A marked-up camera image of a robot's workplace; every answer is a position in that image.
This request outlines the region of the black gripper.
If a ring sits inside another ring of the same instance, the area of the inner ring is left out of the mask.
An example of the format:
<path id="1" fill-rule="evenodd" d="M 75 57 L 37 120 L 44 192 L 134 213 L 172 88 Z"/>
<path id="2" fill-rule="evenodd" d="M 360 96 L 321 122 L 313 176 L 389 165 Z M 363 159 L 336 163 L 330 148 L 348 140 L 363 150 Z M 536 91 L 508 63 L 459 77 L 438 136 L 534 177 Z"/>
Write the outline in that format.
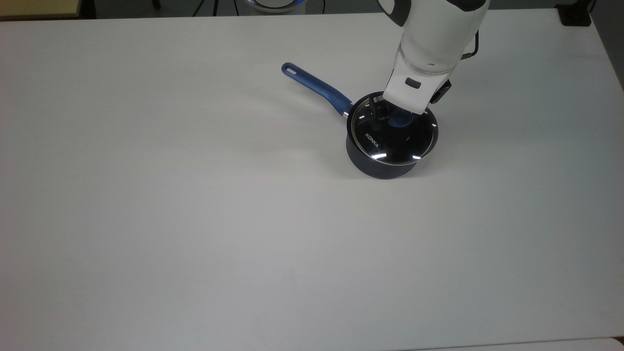
<path id="1" fill-rule="evenodd" d="M 430 99 L 430 104 L 436 104 L 443 98 L 446 93 L 450 90 L 452 84 L 450 80 L 446 80 L 444 84 L 437 89 L 434 95 Z M 389 103 L 383 96 L 369 96 L 369 104 L 371 115 L 376 120 L 385 120 L 389 115 Z"/>

